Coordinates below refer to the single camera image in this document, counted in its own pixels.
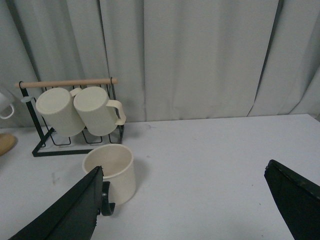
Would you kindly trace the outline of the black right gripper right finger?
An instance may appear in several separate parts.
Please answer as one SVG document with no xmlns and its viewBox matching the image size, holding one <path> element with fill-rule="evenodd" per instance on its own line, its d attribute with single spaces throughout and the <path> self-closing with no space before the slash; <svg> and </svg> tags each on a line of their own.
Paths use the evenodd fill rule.
<svg viewBox="0 0 320 240">
<path fill-rule="evenodd" d="M 320 186 L 270 160 L 264 178 L 274 202 L 295 240 L 320 238 Z"/>
</svg>

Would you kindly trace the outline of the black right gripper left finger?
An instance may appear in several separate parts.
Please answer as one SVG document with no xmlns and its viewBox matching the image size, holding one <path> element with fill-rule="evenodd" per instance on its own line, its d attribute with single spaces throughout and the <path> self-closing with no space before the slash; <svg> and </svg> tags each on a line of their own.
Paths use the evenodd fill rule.
<svg viewBox="0 0 320 240">
<path fill-rule="evenodd" d="M 12 240 L 89 240 L 101 205 L 103 170 L 97 166 Z"/>
</svg>

